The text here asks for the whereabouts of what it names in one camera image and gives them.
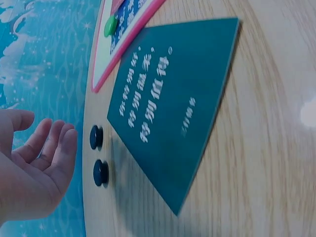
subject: wood grain surface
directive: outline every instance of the wood grain surface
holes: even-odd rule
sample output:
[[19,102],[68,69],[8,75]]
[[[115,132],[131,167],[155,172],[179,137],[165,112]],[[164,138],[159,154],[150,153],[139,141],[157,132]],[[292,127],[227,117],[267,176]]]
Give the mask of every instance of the wood grain surface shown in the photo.
[[[166,0],[148,26],[228,16],[242,21],[235,58],[178,217],[106,119],[119,66],[98,94],[88,78],[83,128],[88,237],[316,236],[316,127],[306,124],[306,116],[314,115],[316,125],[316,106],[314,112],[306,107],[316,98],[316,1]],[[104,129],[100,151],[89,145],[94,124]],[[109,163],[107,188],[93,182],[97,159]]]

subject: blue poster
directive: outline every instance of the blue poster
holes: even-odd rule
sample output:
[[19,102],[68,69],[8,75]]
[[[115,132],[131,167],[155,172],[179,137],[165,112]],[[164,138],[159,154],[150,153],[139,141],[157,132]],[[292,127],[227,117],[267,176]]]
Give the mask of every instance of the blue poster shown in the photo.
[[127,27],[129,27],[137,12],[143,7],[145,2],[146,0],[125,0],[118,8],[118,11],[115,14],[115,18],[118,20],[118,27],[112,36],[110,53],[113,52]]
[[83,237],[84,98],[100,0],[0,0],[0,108],[35,112],[14,137],[23,145],[43,118],[79,133],[76,168],[66,196],[48,218],[5,223],[1,237]]

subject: hand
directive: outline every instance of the hand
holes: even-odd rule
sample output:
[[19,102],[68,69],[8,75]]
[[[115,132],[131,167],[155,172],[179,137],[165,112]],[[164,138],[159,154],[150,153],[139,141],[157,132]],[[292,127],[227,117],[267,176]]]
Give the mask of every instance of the hand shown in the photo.
[[74,173],[78,135],[61,120],[44,119],[26,144],[12,151],[13,133],[33,121],[32,112],[0,110],[0,225],[48,216]]

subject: finger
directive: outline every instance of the finger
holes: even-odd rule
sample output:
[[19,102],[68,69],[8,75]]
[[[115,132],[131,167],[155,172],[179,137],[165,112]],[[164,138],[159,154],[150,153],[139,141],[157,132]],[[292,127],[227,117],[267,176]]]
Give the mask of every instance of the finger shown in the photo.
[[34,113],[27,110],[2,110],[10,118],[13,130],[23,131],[28,129],[34,121]]
[[28,141],[22,147],[19,147],[12,152],[12,160],[15,156],[20,156],[26,163],[30,163],[35,160],[45,144],[51,126],[51,119],[46,118],[42,120]]
[[66,132],[61,148],[56,151],[51,166],[44,171],[56,184],[61,197],[66,193],[74,174],[78,133],[74,129]]
[[34,113],[26,110],[0,110],[0,152],[11,158],[13,133],[29,128]]
[[64,138],[66,132],[70,129],[73,129],[74,126],[72,124],[65,124],[63,125],[62,129],[59,132],[59,138],[55,140],[54,138],[54,142],[52,143],[47,143],[45,144],[45,147],[40,155],[40,157],[36,160],[34,160],[31,165],[41,171],[47,169],[48,167],[50,167],[51,162],[53,160],[53,157],[56,153],[56,151],[61,147],[61,140]]

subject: palm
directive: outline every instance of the palm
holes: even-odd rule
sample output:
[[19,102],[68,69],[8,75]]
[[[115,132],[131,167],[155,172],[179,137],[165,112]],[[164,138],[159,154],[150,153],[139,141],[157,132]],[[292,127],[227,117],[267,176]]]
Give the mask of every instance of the palm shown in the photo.
[[6,135],[5,139],[0,138],[0,148],[6,148],[0,152],[11,159],[6,167],[8,176],[14,174],[11,182],[16,182],[12,185],[17,187],[12,192],[12,200],[19,204],[14,205],[16,210],[10,219],[46,216],[56,208],[72,178],[77,132],[71,124],[60,120],[52,124],[50,119],[44,119],[24,146],[11,151],[13,132],[29,127],[34,118],[28,114],[16,127],[16,121],[11,121],[10,116],[0,119],[0,133]]

